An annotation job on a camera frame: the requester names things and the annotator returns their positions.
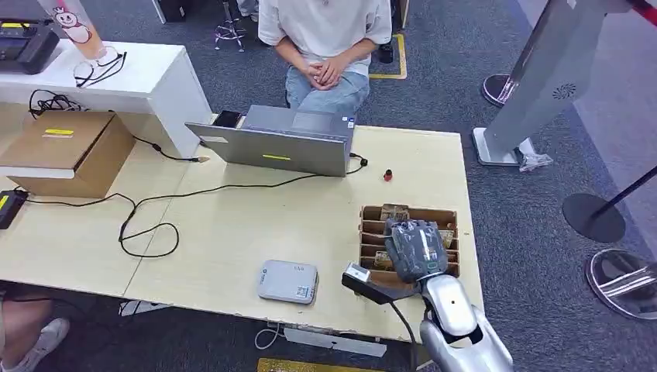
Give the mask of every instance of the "silver laptop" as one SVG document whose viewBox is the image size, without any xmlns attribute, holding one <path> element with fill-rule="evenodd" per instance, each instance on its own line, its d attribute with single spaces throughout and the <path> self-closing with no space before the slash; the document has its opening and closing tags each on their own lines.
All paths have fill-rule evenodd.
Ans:
<svg viewBox="0 0 657 372">
<path fill-rule="evenodd" d="M 185 125 L 226 163 L 345 177 L 355 119 L 253 105 L 236 128 Z"/>
</svg>

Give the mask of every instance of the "wooden table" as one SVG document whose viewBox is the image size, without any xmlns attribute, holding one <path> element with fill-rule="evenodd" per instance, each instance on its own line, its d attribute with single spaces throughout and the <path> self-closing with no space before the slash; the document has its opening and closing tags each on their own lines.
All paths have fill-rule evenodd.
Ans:
<svg viewBox="0 0 657 372">
<path fill-rule="evenodd" d="M 0 152 L 31 120 L 23 121 L 26 106 L 0 108 Z M 109 193 L 139 199 L 176 191 L 188 163 L 163 158 L 150 146 L 137 143 Z M 0 177 L 0 190 L 15 185 Z M 39 198 L 84 203 L 79 198 Z M 129 232 L 148 229 L 163 217 L 167 202 L 147 205 L 130 224 Z M 122 296 L 139 259 L 123 253 L 119 227 L 130 212 L 120 198 L 84 208 L 27 203 L 7 230 L 0 230 L 0 280 L 35 284 L 102 295 Z M 143 253 L 151 235 L 126 242 Z"/>
<path fill-rule="evenodd" d="M 353 151 L 370 165 L 347 178 L 318 177 L 280 188 L 225 189 L 173 200 L 163 218 L 181 232 L 178 251 L 143 260 L 127 298 L 253 319 L 408 340 L 389 306 L 344 288 L 341 275 L 359 258 L 359 211 L 363 205 L 406 204 L 458 213 L 460 280 L 470 301 L 483 309 L 470 202 L 459 134 L 358 127 Z M 178 194 L 221 184 L 275 184 L 299 174 L 212 161 L 187 169 Z M 391 182 L 383 180 L 390 168 Z M 153 237 L 147 253 L 168 251 L 171 231 Z M 311 305 L 263 300 L 256 292 L 265 260 L 290 260 L 318 268 Z M 398 302 L 417 327 L 420 298 Z"/>
</svg>

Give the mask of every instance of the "white device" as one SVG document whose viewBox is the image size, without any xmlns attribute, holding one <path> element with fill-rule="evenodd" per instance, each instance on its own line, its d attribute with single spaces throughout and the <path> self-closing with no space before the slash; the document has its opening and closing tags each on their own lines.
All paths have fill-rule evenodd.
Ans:
<svg viewBox="0 0 657 372">
<path fill-rule="evenodd" d="M 260 271 L 258 295 L 272 300 L 310 304 L 315 297 L 316 286 L 317 267 L 268 260 Z"/>
</svg>

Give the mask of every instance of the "power adapter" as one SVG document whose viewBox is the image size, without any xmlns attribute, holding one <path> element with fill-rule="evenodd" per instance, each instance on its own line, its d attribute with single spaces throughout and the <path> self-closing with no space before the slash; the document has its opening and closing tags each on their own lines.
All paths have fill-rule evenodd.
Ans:
<svg viewBox="0 0 657 372">
<path fill-rule="evenodd" d="M 9 228 L 27 197 L 28 193 L 22 190 L 0 192 L 0 230 Z"/>
</svg>

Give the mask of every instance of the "cardboard divider tray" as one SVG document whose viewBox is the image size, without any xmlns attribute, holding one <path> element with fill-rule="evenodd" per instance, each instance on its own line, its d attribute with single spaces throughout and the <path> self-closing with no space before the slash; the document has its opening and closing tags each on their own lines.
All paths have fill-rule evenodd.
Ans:
<svg viewBox="0 0 657 372">
<path fill-rule="evenodd" d="M 385 267 L 377 262 L 377 252 L 385 252 L 384 229 L 382 220 L 383 206 L 366 205 L 360 211 L 360 260 L 359 265 L 370 270 L 372 282 L 392 288 L 406 288 L 409 284 L 402 282 L 392 266 Z M 456 212 L 440 209 L 408 208 L 411 219 L 434 221 L 441 231 L 452 231 L 452 242 L 445 248 L 447 252 L 447 274 L 459 277 L 459 230 L 456 225 Z"/>
</svg>

